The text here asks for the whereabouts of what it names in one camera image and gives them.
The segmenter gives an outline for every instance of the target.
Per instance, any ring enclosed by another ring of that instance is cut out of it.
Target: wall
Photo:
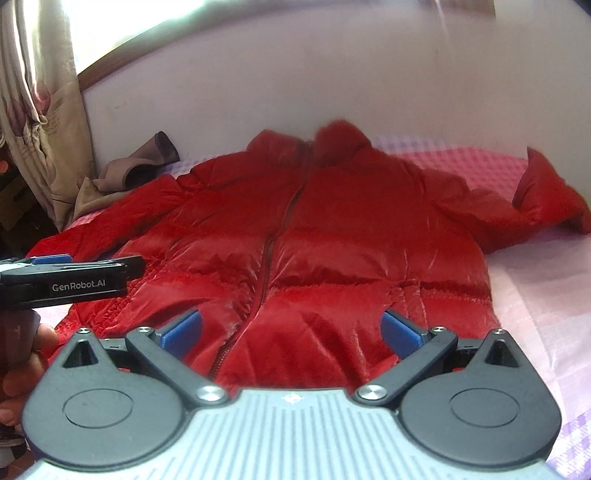
[[[263,128],[543,150],[591,200],[591,18],[570,0],[497,0],[496,19],[395,5],[307,9],[195,34],[85,92],[99,166],[164,130],[182,157]]]

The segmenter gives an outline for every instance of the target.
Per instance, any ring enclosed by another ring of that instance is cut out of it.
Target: zipper
[[[220,349],[218,350],[217,355],[216,355],[216,359],[213,361],[213,365],[212,365],[211,369],[209,370],[209,375],[208,375],[209,379],[212,381],[215,381],[217,374],[219,373],[219,371],[222,367],[223,361],[225,360],[227,355],[230,353],[230,350],[232,349],[232,347],[234,347],[234,345],[236,344],[238,339],[241,337],[242,332],[244,332],[246,327],[248,327],[250,322],[256,317],[256,315],[258,314],[259,310],[262,307],[262,304],[267,299],[267,294],[268,294],[268,290],[269,290],[269,277],[271,276],[271,267],[272,267],[272,260],[273,260],[273,252],[275,249],[275,243],[277,241],[277,238],[279,238],[279,236],[281,236],[285,232],[287,225],[289,224],[289,220],[290,220],[291,214],[293,212],[293,209],[296,206],[296,203],[298,202],[298,200],[300,199],[301,194],[304,191],[304,188],[306,187],[307,180],[308,180],[308,162],[306,162],[306,165],[305,165],[304,181],[302,182],[302,185],[296,191],[294,196],[291,198],[289,204],[287,205],[287,208],[285,210],[285,215],[283,217],[283,224],[281,225],[281,229],[275,235],[270,237],[267,240],[267,242],[265,243],[265,248],[263,250],[263,255],[262,255],[262,264],[265,268],[265,271],[263,273],[262,281],[259,282],[260,290],[257,289],[257,290],[259,290],[259,292],[257,292],[257,294],[255,295],[255,299],[258,298],[258,301],[256,301],[254,303],[250,314],[248,315],[246,320],[244,320],[242,325],[240,325],[238,330],[236,330],[230,336],[230,338],[226,341],[226,343],[224,343],[220,347]]]

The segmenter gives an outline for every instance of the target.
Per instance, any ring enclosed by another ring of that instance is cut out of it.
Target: floral curtain
[[[59,230],[78,177],[93,177],[90,132],[60,0],[9,0],[0,9],[0,146]]]

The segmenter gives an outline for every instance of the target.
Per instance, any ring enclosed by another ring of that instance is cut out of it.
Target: bed
[[[476,148],[411,137],[377,137],[376,148],[422,168],[455,173],[472,188],[496,190],[511,200],[527,160]],[[196,161],[181,161],[161,170],[178,176]],[[100,211],[72,226],[97,221]],[[548,460],[569,479],[591,478],[591,236],[550,229],[525,244],[488,255],[493,305],[548,385],[560,407],[563,427]],[[39,309],[43,322],[55,326],[70,306]]]

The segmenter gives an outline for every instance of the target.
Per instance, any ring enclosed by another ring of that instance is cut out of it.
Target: triangular hole
[[[88,340],[83,340],[76,344],[70,356],[64,362],[64,368],[85,367],[86,365],[94,365],[98,362]]]
[[[502,340],[497,340],[493,343],[491,351],[486,356],[485,363],[489,365],[500,365],[502,367],[519,367],[517,360],[507,347],[507,344]]]

